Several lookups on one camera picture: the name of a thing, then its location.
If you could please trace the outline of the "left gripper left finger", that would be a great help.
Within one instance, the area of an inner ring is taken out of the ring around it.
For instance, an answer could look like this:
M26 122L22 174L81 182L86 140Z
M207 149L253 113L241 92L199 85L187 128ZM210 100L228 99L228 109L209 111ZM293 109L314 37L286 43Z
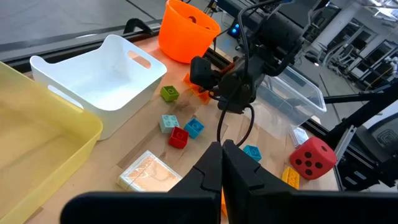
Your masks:
M61 224L220 224L222 147L209 145L168 192L87 192L64 206Z

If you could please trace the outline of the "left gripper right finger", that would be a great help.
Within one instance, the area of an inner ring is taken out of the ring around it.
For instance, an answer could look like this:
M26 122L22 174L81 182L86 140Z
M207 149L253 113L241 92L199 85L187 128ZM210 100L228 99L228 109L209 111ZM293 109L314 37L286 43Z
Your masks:
M398 194L297 190L232 140L222 183L229 224L398 224Z

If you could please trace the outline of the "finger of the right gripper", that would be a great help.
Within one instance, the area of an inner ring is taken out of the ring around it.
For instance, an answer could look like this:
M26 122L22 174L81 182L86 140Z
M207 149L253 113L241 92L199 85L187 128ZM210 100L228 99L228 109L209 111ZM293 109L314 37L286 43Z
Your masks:
M236 94L236 113L242 114L252 97L252 76L244 77L242 73L236 73L236 78L239 80L239 88Z
M218 102L218 109L224 110L226 109L227 112L233 112L233 105L232 103L228 104L231 95L235 89L235 74L229 73L222 77L218 84L218 93L220 97L220 101Z

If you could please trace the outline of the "cyan toy block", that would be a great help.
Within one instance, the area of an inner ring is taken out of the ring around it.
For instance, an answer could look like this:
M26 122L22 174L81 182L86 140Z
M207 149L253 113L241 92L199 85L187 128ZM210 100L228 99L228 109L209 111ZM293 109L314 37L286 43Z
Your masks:
M262 159L261 153L257 146L246 145L243 151L257 162Z

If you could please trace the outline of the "yellow bowl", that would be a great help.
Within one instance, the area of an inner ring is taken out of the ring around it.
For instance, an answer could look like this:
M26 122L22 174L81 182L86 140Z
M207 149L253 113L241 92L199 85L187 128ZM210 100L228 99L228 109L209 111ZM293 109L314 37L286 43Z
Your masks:
M299 189L300 185L300 174L296 172L293 168L291 167L286 167L286 169L282 173L282 178L281 178L285 183L289 184L295 189Z

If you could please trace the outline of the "orange playing card deck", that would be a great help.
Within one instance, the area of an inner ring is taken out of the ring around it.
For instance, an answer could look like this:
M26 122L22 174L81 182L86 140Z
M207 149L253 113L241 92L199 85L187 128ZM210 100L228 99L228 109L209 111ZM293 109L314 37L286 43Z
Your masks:
M181 179L168 165L146 151L119 176L117 184L127 191L167 192Z

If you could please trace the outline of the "blue playing card deck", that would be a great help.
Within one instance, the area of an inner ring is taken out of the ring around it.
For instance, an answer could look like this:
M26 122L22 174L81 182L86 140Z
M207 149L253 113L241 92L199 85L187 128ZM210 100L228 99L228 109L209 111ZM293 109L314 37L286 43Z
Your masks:
M296 149L299 148L303 143L305 143L309 139L306 130L300 127L292 129L290 131L290 137Z

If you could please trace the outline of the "red foam die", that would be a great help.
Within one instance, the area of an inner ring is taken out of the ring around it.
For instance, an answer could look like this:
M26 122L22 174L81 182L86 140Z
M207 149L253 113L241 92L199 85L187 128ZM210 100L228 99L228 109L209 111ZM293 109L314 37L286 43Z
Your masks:
M327 143L310 137L291 153L289 161L303 178L314 180L331 170L337 163L337 157Z

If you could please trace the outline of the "black device blue light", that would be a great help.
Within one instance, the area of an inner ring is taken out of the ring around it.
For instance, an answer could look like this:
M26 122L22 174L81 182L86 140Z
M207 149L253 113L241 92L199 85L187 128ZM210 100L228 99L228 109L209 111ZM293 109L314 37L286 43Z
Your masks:
M238 21L234 21L229 27L227 34L231 37L238 39L241 35L241 29Z

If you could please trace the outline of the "clear plastic container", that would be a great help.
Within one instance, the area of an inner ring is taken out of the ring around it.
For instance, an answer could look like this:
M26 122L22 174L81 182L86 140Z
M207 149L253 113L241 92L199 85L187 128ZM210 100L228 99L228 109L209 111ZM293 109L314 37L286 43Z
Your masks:
M251 105L254 124L276 139L284 138L313 116L327 112L319 87L291 67L276 77L266 75Z

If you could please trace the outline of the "teal toy block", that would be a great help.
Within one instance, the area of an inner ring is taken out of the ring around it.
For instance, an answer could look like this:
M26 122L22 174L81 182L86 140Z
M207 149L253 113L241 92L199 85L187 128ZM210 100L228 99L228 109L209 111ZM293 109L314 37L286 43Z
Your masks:
M204 125L201 124L196 118L192 118L185 126L184 130L192 139L196 139L204 130Z

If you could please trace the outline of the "small red toy block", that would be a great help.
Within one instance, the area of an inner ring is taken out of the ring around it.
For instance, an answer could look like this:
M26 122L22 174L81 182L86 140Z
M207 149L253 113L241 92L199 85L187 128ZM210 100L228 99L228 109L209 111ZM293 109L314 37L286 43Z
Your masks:
M188 137L189 133L186 130L174 127L170 134L168 144L177 149L183 149L187 145Z

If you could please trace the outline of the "orange plastic bucket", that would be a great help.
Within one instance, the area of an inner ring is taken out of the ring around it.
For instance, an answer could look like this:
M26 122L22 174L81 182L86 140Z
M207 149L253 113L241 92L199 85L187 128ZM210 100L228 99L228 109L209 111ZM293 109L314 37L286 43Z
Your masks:
M218 23L196 7L167 0L158 41L164 54L181 63L203 56L213 39L221 33Z

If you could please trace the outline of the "white plastic bin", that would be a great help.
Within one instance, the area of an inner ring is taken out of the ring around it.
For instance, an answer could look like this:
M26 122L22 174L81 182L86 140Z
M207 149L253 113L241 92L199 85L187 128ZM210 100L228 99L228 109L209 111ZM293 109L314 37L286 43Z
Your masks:
M74 105L97 115L101 140L109 138L154 94L167 67L118 35L101 46L57 63L30 58L34 80Z

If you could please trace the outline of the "yellow translucent plastic bin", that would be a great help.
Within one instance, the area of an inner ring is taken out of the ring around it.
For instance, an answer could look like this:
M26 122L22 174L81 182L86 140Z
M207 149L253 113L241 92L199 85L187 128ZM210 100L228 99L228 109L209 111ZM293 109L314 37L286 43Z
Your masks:
M87 160L102 129L0 62L0 224L24 223Z

